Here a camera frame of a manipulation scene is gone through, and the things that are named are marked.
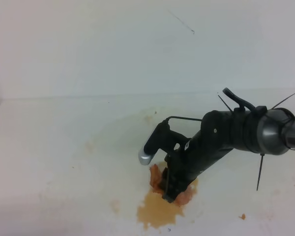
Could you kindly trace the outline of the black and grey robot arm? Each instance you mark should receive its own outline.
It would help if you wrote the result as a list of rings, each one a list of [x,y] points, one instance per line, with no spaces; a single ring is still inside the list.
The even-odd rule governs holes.
[[[267,110],[265,106],[205,114],[200,130],[174,156],[166,156],[167,168],[159,184],[163,199],[174,202],[203,171],[233,149],[261,156],[295,149],[295,116],[287,109]]]

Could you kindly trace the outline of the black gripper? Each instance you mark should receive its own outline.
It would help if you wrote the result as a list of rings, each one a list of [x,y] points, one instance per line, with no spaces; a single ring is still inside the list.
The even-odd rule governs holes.
[[[159,188],[162,198],[173,203],[198,175],[208,169],[231,150],[246,150],[243,142],[245,112],[211,111],[202,118],[198,131],[184,147],[180,147],[178,157],[168,155],[161,173]]]

